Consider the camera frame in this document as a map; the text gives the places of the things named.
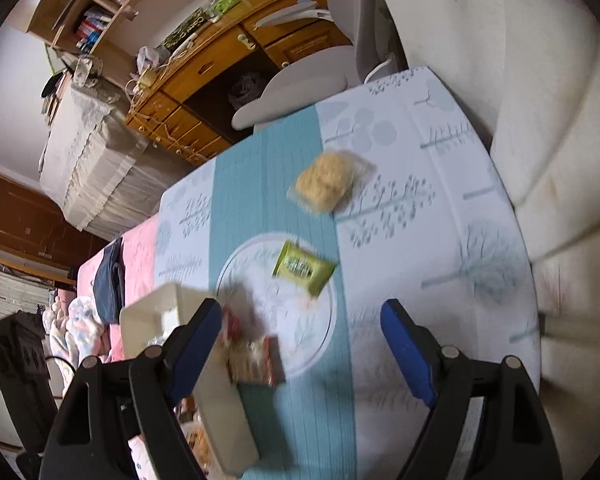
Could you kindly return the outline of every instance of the desk drawer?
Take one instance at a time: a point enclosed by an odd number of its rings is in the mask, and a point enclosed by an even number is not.
[[[187,160],[196,166],[199,166],[200,164],[204,164],[206,160],[214,158],[216,155],[224,152],[224,150],[228,150],[230,147],[231,144],[227,140],[223,139],[222,137],[218,137],[213,142],[203,146]]]
[[[168,148],[199,124],[199,118],[186,108],[180,107],[164,121],[164,124],[152,131],[149,138]]]
[[[318,2],[319,9],[327,8],[327,0],[313,0]],[[242,26],[249,33],[249,35],[256,40],[261,46],[267,46],[274,41],[284,38],[287,34],[291,34],[293,31],[308,25],[316,20],[297,20],[296,22],[282,23],[281,25],[267,25],[266,27],[255,28],[255,24],[258,20],[261,20],[265,16],[269,16],[277,10],[290,7],[298,3],[298,0],[278,0],[269,7],[256,12],[252,16],[248,17],[242,22]]]
[[[257,46],[250,50],[238,36],[244,34],[241,27],[233,27],[184,64],[162,86],[162,90],[176,101],[184,102],[197,90],[242,58],[247,57]]]
[[[320,20],[270,44],[265,52],[276,65],[284,68],[325,48],[348,44],[349,39],[334,23]]]
[[[137,115],[130,115],[127,124],[141,134],[152,132],[179,106],[180,103],[177,103],[168,95],[156,92],[144,105],[142,105]]]
[[[218,138],[218,134],[205,123],[200,123],[190,129],[184,136],[174,142],[169,148],[183,158],[193,155],[197,150]]]

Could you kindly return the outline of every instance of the pink blanket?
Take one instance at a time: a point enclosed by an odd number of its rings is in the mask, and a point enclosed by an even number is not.
[[[122,235],[122,259],[125,264],[125,304],[132,304],[154,288],[155,235],[158,215]],[[84,262],[78,270],[78,296],[93,297],[93,280],[102,261],[103,251]],[[110,325],[111,358],[124,359],[120,326]]]

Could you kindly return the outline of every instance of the green snack package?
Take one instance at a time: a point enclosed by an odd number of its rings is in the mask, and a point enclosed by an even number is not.
[[[318,296],[336,268],[335,263],[311,254],[291,240],[282,246],[273,268],[275,278],[285,278],[305,288],[310,296]]]

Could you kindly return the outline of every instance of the screw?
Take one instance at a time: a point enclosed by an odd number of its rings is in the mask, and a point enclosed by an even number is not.
[[[522,368],[520,359],[518,359],[515,355],[508,356],[506,359],[504,359],[504,362],[509,368]]]
[[[93,368],[96,364],[98,364],[98,358],[95,355],[85,357],[84,361],[82,361],[82,366],[85,368]]]
[[[451,345],[442,347],[442,355],[447,359],[456,359],[460,355],[460,351]]]
[[[162,348],[160,348],[158,345],[151,345],[144,350],[144,355],[146,355],[147,357],[149,357],[151,359],[160,357],[161,353],[162,353]]]

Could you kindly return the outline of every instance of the dark blue cloth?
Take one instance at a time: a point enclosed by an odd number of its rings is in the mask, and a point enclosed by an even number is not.
[[[118,323],[125,306],[125,267],[122,263],[122,238],[104,248],[102,262],[93,280],[93,299],[104,324]]]

